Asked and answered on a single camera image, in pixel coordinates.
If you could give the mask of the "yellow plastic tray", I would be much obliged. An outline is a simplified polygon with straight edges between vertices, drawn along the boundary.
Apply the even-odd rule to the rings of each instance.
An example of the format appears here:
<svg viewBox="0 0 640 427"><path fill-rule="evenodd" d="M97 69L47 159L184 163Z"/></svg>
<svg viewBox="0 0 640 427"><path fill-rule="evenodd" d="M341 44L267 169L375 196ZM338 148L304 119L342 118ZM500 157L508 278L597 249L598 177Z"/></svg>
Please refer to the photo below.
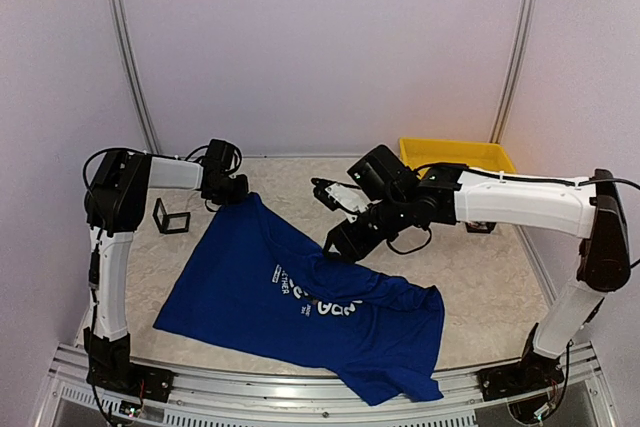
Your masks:
<svg viewBox="0 0 640 427"><path fill-rule="evenodd" d="M402 161L412 168L447 162L464 163L489 171L516 172L506 151L495 143L400 138L399 149Z"/></svg>

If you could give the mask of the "blue printed t-shirt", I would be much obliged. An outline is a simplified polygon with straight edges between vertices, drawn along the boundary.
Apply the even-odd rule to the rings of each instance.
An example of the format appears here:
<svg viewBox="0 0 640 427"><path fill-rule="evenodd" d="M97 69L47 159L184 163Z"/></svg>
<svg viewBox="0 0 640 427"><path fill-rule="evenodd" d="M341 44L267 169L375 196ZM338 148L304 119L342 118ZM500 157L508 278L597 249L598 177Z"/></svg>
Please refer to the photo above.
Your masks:
<svg viewBox="0 0 640 427"><path fill-rule="evenodd" d="M326 258L257 194L219 209L156 329L335 373L371 406L442 398L439 290Z"/></svg>

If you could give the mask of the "black brooch box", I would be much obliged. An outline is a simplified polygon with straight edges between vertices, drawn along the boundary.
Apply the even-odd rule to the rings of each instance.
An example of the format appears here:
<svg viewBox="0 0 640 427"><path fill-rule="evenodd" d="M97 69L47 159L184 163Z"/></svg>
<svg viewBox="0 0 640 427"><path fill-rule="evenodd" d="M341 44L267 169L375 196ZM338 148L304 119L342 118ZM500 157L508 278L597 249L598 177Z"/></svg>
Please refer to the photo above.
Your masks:
<svg viewBox="0 0 640 427"><path fill-rule="evenodd" d="M467 222L465 224L468 233L491 234L495 227L495 222Z"/></svg>

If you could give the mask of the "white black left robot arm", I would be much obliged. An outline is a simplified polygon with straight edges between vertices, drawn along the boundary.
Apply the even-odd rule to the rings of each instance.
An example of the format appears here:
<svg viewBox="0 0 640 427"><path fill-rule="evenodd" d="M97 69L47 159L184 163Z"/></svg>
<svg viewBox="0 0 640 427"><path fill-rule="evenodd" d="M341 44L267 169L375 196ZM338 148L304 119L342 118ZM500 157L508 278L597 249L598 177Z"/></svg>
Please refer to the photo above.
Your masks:
<svg viewBox="0 0 640 427"><path fill-rule="evenodd" d="M100 164L85 184L84 208L90 232L88 284L91 324L84 345L92 372L121 392L140 381L130 361L130 334L125 313L126 270L133 237L146 210L150 189L198 192L217 206L237 204L248 195L248 179L238 172L243 156L225 140L213 139L185 158L109 147L92 159Z"/></svg>

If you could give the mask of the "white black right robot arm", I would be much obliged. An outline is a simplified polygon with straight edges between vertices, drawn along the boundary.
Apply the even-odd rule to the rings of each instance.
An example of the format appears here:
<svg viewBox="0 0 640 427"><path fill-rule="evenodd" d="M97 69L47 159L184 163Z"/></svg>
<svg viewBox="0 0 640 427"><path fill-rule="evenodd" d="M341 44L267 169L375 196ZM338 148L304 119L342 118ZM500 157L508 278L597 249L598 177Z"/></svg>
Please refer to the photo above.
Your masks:
<svg viewBox="0 0 640 427"><path fill-rule="evenodd" d="M626 218L619 179L598 169L591 177L549 178L430 163L415 169L361 160L351 183L312 179L317 200L346 218L326 236L328 257L356 262L379 244L391 244L415 227L433 224L511 224L561 232L580 239L574 279L532 329L511 380L523 391L546 379L571 338L605 297L630 279Z"/></svg>

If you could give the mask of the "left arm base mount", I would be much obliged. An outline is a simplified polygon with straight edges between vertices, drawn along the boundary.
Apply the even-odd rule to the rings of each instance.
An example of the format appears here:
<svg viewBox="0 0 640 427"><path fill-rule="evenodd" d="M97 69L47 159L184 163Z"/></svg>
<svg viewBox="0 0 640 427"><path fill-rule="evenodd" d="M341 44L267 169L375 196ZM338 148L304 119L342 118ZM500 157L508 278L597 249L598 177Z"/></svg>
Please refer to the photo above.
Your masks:
<svg viewBox="0 0 640 427"><path fill-rule="evenodd" d="M124 372L91 366L87 382L97 388L167 403L172 391L174 373L167 369L131 363Z"/></svg>

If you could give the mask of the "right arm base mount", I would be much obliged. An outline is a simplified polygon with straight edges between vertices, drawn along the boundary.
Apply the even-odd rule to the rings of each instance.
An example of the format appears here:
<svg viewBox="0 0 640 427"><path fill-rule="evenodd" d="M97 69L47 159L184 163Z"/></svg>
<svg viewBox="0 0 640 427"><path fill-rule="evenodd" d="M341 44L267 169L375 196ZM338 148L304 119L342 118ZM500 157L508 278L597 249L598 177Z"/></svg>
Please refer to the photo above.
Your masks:
<svg viewBox="0 0 640 427"><path fill-rule="evenodd" d="M485 402L545 389L565 379L561 368L523 367L518 362L481 369L477 377Z"/></svg>

